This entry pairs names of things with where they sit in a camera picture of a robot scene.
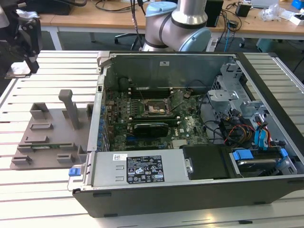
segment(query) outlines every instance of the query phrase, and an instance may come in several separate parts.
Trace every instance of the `wooden desk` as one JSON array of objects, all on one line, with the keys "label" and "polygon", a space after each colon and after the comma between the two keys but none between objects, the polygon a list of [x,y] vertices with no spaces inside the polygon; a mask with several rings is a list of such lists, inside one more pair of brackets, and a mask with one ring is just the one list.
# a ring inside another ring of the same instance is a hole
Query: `wooden desk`
[{"label": "wooden desk", "polygon": [[50,26],[52,19],[55,17],[54,14],[41,14],[39,16],[41,26]]},{"label": "wooden desk", "polygon": [[[106,2],[105,8],[109,10],[121,9],[128,7],[129,3],[121,2]],[[136,19],[139,29],[145,29],[146,20],[144,14],[137,8]],[[70,15],[56,15],[51,22],[52,26],[67,26],[67,27],[90,27],[90,28],[118,28],[118,29],[134,29],[132,23],[131,12],[126,13],[110,13],[99,10],[90,0],[84,7],[73,7]]]},{"label": "wooden desk", "polygon": [[[225,0],[223,8],[225,9],[232,0]],[[291,0],[280,3],[281,7],[292,10]],[[129,6],[129,3],[109,1],[105,4],[107,9],[119,9]],[[252,9],[246,18],[242,18],[242,27],[235,34],[235,37],[243,38],[272,38],[272,39],[304,39],[304,27],[296,26],[290,21],[281,19],[281,21],[263,22],[258,13],[260,9]],[[145,33],[145,17],[141,10],[136,14],[138,28],[140,33]],[[228,13],[228,18],[238,21],[232,14]],[[51,33],[56,50],[62,50],[62,45],[58,33],[61,31],[70,32],[88,32],[91,40],[94,39],[96,32],[110,33],[134,33],[132,16],[130,12],[110,13],[98,10],[94,4],[88,0],[84,7],[74,7],[70,15],[55,15],[50,25],[43,26],[43,30]],[[213,40],[220,37],[224,30],[224,20],[220,17],[216,28],[210,28]]]},{"label": "wooden desk", "polygon": [[[226,0],[224,1],[223,9],[233,1]],[[291,6],[292,1],[283,1],[280,2],[280,6],[286,10],[299,12],[296,8]],[[230,9],[231,12],[235,12],[236,7],[232,7]],[[304,26],[296,26],[292,22],[281,19],[281,21],[262,21],[258,14],[260,9],[251,9],[246,18],[242,19],[242,27],[237,33],[258,33],[258,34],[269,34],[269,35],[304,35]],[[233,16],[231,13],[228,13],[228,19],[238,21],[238,18]],[[222,31],[224,26],[223,17],[220,17],[218,22],[218,26],[215,29],[211,29],[211,31],[215,31],[219,29]]]}]

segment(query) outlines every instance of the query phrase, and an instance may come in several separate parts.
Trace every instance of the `blue tab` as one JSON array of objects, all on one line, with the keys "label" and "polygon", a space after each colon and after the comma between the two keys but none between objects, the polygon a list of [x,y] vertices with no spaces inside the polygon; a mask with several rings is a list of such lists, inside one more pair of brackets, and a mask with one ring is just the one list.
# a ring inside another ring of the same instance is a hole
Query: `blue tab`
[{"label": "blue tab", "polygon": [[288,156],[288,153],[285,149],[281,149],[281,155],[283,156],[283,158]]},{"label": "blue tab", "polygon": [[81,174],[80,174],[80,168],[71,168],[71,169],[69,169],[68,175],[70,177],[79,177],[79,176],[81,176]]},{"label": "blue tab", "polygon": [[250,150],[236,150],[232,153],[232,155],[236,161],[253,159],[253,156],[252,156],[252,153]]},{"label": "blue tab", "polygon": [[260,136],[260,140],[258,142],[258,146],[260,148],[263,148],[264,151],[267,150],[267,148],[264,145],[265,136],[266,136],[266,131],[262,130],[262,133],[261,133],[261,136]]},{"label": "blue tab", "polygon": [[260,130],[256,129],[255,133],[255,145],[258,145],[258,137],[260,136]]}]

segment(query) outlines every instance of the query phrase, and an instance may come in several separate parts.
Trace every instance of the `red wire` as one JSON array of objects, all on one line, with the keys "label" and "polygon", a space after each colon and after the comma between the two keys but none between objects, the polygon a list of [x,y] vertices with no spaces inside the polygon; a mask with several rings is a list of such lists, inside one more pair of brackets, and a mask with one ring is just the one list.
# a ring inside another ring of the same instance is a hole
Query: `red wire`
[{"label": "red wire", "polygon": [[238,124],[238,125],[235,125],[229,132],[228,136],[230,136],[230,134],[233,132],[233,130],[236,128],[236,127],[240,127],[240,126],[245,126],[249,129],[251,129],[252,131],[255,132],[255,130],[251,127],[251,126],[248,126],[248,125],[245,125],[245,124]]},{"label": "red wire", "polygon": [[271,134],[270,134],[270,132],[269,132],[269,130],[267,129],[267,128],[263,128],[265,131],[267,131],[267,133],[268,133],[268,137],[267,137],[267,144],[268,144],[268,146],[269,147],[272,147],[272,145],[270,145],[270,138],[271,138]]}]

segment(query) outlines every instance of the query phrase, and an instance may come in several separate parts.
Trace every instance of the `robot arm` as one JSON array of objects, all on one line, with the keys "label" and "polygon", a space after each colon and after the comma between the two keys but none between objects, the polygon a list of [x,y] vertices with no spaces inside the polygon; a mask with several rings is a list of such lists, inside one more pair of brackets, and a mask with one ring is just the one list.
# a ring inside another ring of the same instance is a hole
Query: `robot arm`
[{"label": "robot arm", "polygon": [[146,13],[143,51],[203,51],[211,32],[206,27],[207,0],[151,3]]},{"label": "robot arm", "polygon": [[39,68],[36,59],[42,50],[41,26],[39,19],[19,17],[16,9],[24,4],[24,0],[0,0],[0,40],[26,62],[30,75]]}]

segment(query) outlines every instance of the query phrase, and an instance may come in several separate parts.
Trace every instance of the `blue drive latch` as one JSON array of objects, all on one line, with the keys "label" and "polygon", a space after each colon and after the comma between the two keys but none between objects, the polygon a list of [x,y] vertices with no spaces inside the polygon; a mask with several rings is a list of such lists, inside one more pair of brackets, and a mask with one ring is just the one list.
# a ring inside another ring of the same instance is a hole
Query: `blue drive latch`
[{"label": "blue drive latch", "polygon": [[81,170],[80,170],[80,168],[71,168],[68,171],[68,175],[70,177],[79,177],[79,176],[81,176]]},{"label": "blue drive latch", "polygon": [[236,150],[232,153],[232,155],[236,161],[253,159],[253,156],[252,156],[252,153],[250,150]]}]

